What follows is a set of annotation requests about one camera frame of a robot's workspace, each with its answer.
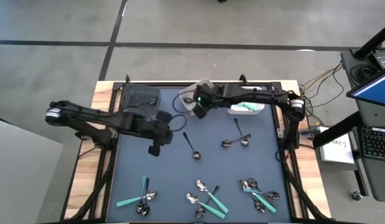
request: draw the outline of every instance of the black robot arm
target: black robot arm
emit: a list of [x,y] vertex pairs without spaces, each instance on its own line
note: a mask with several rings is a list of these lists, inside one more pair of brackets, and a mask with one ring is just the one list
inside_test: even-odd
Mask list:
[[239,83],[227,83],[210,87],[207,84],[198,85],[193,93],[193,99],[197,102],[193,112],[199,117],[206,116],[206,112],[216,108],[230,108],[241,102],[265,103],[278,106],[289,125],[284,131],[282,148],[298,148],[299,123],[305,117],[305,102],[293,91],[284,90],[248,90],[241,87]]
[[69,101],[51,102],[45,120],[53,126],[68,126],[82,135],[89,136],[96,144],[109,144],[112,132],[107,129],[97,129],[90,123],[103,124],[117,132],[140,138],[152,139],[149,154],[159,156],[160,146],[170,144],[173,133],[169,128],[172,115],[159,111],[157,119],[148,118],[139,113],[122,112],[107,113],[76,105]]

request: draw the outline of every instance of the keyboard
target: keyboard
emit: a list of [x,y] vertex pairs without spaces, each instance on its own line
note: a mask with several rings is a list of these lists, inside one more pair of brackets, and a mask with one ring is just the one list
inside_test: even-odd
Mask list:
[[364,157],[385,160],[385,129],[361,128]]

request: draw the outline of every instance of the computer monitor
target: computer monitor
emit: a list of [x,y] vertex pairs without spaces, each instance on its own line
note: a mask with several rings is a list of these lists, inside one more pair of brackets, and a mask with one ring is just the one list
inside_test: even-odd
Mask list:
[[354,87],[346,95],[357,100],[385,106],[385,69],[368,81]]

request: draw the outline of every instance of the gray floor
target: gray floor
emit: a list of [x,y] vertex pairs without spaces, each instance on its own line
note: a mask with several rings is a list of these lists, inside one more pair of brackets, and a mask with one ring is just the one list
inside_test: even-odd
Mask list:
[[[109,41],[121,0],[0,0],[1,40]],[[385,0],[129,0],[118,42],[360,46],[385,26]],[[65,145],[41,222],[58,220],[79,141],[44,122],[50,101],[90,106],[106,47],[0,45],[0,117]],[[339,52],[115,48],[106,80],[296,79],[317,76]],[[345,74],[336,74],[349,89]],[[340,91],[329,79],[313,104]],[[325,124],[356,111],[343,95],[317,108]],[[332,216],[385,223],[385,203],[350,199],[352,171],[322,170]]]

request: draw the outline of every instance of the dark blue mat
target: dark blue mat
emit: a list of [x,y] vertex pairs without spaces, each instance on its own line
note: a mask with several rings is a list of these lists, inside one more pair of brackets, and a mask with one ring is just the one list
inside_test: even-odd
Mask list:
[[[161,90],[160,108],[173,114],[172,100],[180,91],[175,88]],[[176,105],[182,108],[181,102]],[[240,137],[233,118],[239,119],[244,134],[251,133],[247,148],[236,142],[230,148],[221,147],[224,139]],[[184,130],[174,133],[170,145],[161,148],[160,156],[148,154],[151,140],[132,136],[121,136],[116,155],[114,179],[109,201],[108,222],[289,222],[284,178],[280,162],[275,160],[277,139],[274,117],[269,105],[257,116],[234,116],[225,109],[211,110],[203,119],[187,116]],[[177,129],[183,119],[177,118],[170,127]],[[192,150],[182,136],[185,131],[195,150],[202,154],[196,161]],[[136,203],[116,207],[116,202],[138,197],[141,193],[142,176],[150,178],[150,189],[157,190],[158,196],[149,202],[151,212],[147,217],[138,215]],[[281,198],[276,201],[277,212],[259,213],[253,200],[239,186],[239,179],[254,177],[262,191],[274,190]],[[208,195],[198,190],[195,182],[203,180],[210,191],[220,186],[216,197],[230,211],[224,220],[206,211],[201,219],[195,218],[198,205],[185,198],[193,193],[205,203]],[[210,206],[220,210],[213,201]]]

